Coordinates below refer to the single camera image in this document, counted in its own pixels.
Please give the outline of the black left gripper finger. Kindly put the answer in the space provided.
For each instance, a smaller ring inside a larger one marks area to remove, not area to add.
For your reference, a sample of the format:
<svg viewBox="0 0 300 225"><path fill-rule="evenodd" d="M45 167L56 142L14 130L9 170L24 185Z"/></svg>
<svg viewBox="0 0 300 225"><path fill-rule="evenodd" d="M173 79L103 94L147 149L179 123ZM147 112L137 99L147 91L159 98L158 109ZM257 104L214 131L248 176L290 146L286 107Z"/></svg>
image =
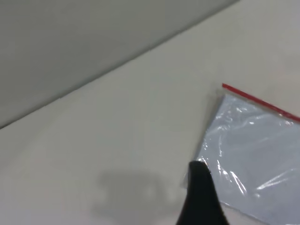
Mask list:
<svg viewBox="0 0 300 225"><path fill-rule="evenodd" d="M178 225L227 225L211 173L204 162L188 165L187 196Z"/></svg>

